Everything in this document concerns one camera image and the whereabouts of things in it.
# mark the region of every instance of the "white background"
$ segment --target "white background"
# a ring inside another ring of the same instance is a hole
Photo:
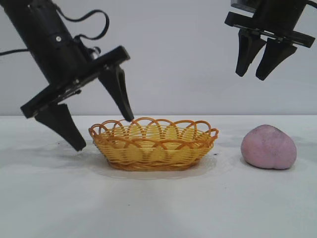
[[[299,47],[264,82],[255,77],[263,50],[245,77],[235,74],[238,29],[224,24],[230,0],[55,0],[69,17],[100,8],[110,16],[105,38],[85,41],[106,53],[123,45],[122,65],[136,115],[316,114],[317,44]],[[317,12],[307,7],[295,30],[317,36]],[[72,35],[99,34],[104,19],[66,22]],[[0,50],[25,47],[0,9]],[[20,115],[20,106],[47,86],[28,53],[0,59],[0,115]],[[117,115],[98,81],[66,101],[74,115]]]

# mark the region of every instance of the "white tabletop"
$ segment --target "white tabletop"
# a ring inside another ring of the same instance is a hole
[[[220,130],[197,167],[164,173],[107,165],[88,127],[120,118],[74,117],[87,139],[77,153],[33,119],[0,117],[0,237],[317,237],[317,116],[155,117],[207,120]],[[292,169],[242,160],[242,138],[261,124],[294,139]]]

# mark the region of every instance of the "yellow basket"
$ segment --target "yellow basket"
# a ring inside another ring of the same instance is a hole
[[[89,133],[109,164],[126,171],[186,170],[213,148],[219,133],[206,121],[139,118],[129,125],[122,121],[95,124]],[[201,125],[208,130],[198,130]]]

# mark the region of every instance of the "black cable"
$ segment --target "black cable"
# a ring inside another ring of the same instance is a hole
[[[0,56],[5,56],[5,55],[13,54],[13,53],[20,53],[20,52],[29,52],[29,50],[28,49],[17,49],[17,50],[0,52]]]
[[[314,1],[308,1],[307,5],[310,5],[310,6],[314,7],[314,8],[317,8],[317,3],[314,2]]]
[[[55,7],[56,7],[56,10],[60,13],[60,15],[62,15],[66,20],[68,21],[71,21],[71,22],[80,22],[80,21],[84,21],[86,20],[87,18],[91,17],[92,15],[96,14],[96,13],[102,13],[105,18],[106,18],[106,24],[105,24],[105,27],[103,29],[103,31],[96,37],[88,37],[88,36],[85,36],[83,34],[80,34],[78,36],[76,36],[75,38],[78,38],[78,37],[83,37],[85,39],[88,39],[88,40],[99,40],[101,39],[103,36],[105,36],[105,34],[107,33],[108,29],[109,29],[109,25],[110,25],[110,19],[109,19],[109,16],[104,12],[104,11],[101,11],[101,10],[93,10],[93,11],[90,11],[88,12],[86,15],[84,15],[83,17],[81,18],[78,18],[78,19],[72,19],[72,18],[69,18],[67,16],[64,15],[64,13],[61,11],[60,7],[57,6],[55,4]]]

